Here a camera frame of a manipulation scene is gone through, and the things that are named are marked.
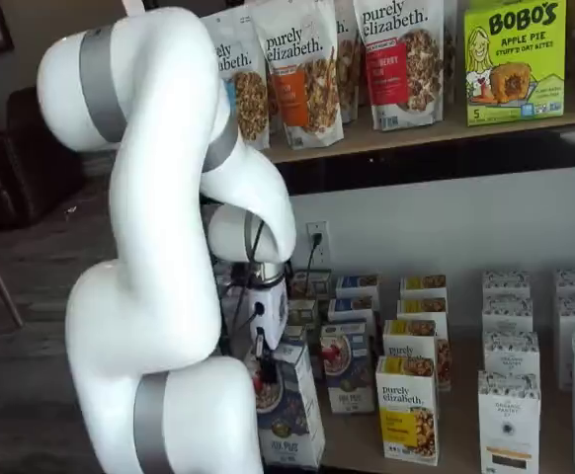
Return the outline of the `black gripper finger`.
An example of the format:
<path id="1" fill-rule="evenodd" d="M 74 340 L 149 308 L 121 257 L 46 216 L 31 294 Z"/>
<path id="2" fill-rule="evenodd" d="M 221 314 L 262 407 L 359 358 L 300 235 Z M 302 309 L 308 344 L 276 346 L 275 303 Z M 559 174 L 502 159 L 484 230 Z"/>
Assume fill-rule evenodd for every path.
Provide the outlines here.
<path id="1" fill-rule="evenodd" d="M 263 383 L 275 384 L 277 382 L 277 370 L 273 358 L 273 351 L 270 349 L 264 335 L 256 336 L 254 356 L 260 365 L 261 381 Z"/>

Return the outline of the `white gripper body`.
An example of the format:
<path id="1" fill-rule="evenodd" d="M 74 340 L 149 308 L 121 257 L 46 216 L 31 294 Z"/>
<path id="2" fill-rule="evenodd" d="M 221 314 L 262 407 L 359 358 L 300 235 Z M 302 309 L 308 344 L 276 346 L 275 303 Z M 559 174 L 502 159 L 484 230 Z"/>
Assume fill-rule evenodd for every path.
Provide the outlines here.
<path id="1" fill-rule="evenodd" d="M 266 288 L 253 288 L 248 293 L 251 339 L 262 334 L 271 350 L 280 343 L 288 319 L 288 295 L 284 282 Z"/>

